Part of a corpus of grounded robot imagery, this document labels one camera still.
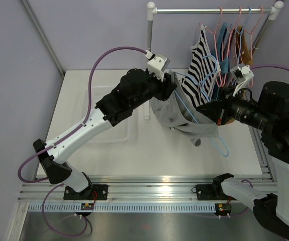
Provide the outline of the pink mauve tank top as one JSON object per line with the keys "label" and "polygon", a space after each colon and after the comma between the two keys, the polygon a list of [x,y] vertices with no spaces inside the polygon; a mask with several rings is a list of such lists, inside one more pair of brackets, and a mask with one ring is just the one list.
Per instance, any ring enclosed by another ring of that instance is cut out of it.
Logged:
{"label": "pink mauve tank top", "polygon": [[238,55],[239,55],[239,33],[235,29],[232,34],[230,43],[229,72],[228,72],[229,78],[233,78],[233,75],[231,74],[230,70],[239,64]]}

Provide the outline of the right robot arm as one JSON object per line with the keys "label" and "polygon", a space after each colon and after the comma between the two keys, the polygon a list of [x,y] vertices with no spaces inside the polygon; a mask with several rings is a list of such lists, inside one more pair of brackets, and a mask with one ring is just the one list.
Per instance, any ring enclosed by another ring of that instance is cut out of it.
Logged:
{"label": "right robot arm", "polygon": [[216,100],[197,110],[219,126],[234,119],[260,130],[275,168],[277,194],[258,191],[226,173],[213,179],[212,195],[240,201],[263,228],[289,240],[289,84],[265,83],[258,100],[245,100],[227,87]]}

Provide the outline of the grey tank top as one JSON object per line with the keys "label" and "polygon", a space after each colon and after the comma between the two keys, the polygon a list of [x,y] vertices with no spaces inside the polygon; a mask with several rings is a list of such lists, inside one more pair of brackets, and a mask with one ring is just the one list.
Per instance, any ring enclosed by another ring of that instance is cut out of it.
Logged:
{"label": "grey tank top", "polygon": [[209,118],[196,111],[193,104],[182,90],[175,72],[169,71],[176,89],[169,99],[150,100],[151,108],[159,123],[167,128],[174,128],[190,140],[194,146],[201,144],[201,138],[217,138],[217,125]]}

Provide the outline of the black white striped tank top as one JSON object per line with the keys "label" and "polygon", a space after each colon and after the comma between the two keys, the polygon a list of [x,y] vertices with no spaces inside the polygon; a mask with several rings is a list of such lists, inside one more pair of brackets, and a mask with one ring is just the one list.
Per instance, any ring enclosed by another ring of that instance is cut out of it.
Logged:
{"label": "black white striped tank top", "polygon": [[216,80],[221,73],[219,61],[210,52],[205,25],[200,25],[199,39],[190,50],[191,63],[180,85],[193,107],[197,108],[210,102]]}

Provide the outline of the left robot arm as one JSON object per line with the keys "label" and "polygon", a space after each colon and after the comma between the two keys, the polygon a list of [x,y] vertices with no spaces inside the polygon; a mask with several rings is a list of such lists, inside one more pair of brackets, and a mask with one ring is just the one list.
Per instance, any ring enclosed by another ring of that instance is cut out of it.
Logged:
{"label": "left robot arm", "polygon": [[129,118],[152,98],[167,100],[176,89],[171,75],[159,80],[148,70],[131,69],[119,84],[95,105],[86,120],[78,122],[50,141],[36,140],[33,147],[51,184],[63,183],[77,200],[88,199],[93,184],[84,172],[68,164],[68,158],[92,138]]}

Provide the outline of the teal blue tank top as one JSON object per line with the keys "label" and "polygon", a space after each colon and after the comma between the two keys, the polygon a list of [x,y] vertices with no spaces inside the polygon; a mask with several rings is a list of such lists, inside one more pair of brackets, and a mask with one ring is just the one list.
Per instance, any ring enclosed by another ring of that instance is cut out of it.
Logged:
{"label": "teal blue tank top", "polygon": [[226,58],[226,53],[225,53],[225,48],[224,45],[225,40],[226,40],[226,36],[227,36],[227,27],[228,24],[226,22],[223,22],[219,34],[218,34],[218,38],[216,40],[216,47],[211,51],[211,54],[214,57],[218,57],[218,61],[221,67],[221,74],[224,75],[227,73],[227,69],[228,69],[228,58]]}

